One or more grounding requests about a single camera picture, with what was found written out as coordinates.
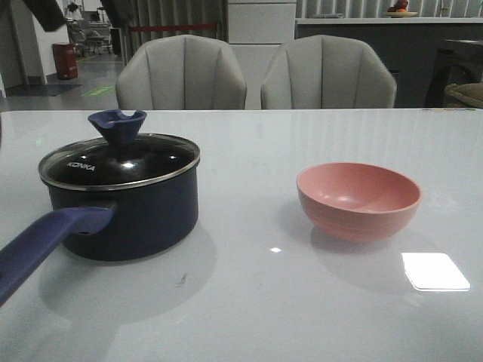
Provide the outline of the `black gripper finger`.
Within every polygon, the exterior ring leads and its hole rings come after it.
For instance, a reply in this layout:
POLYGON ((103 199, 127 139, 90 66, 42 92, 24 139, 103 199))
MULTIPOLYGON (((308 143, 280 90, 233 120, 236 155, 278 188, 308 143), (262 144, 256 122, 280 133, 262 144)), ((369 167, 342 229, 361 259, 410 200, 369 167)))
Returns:
POLYGON ((54 32, 65 25, 65 18, 56 0, 24 0, 45 32, 54 32))
POLYGON ((100 2, 113 27, 123 27, 134 17, 131 0, 101 0, 100 2))

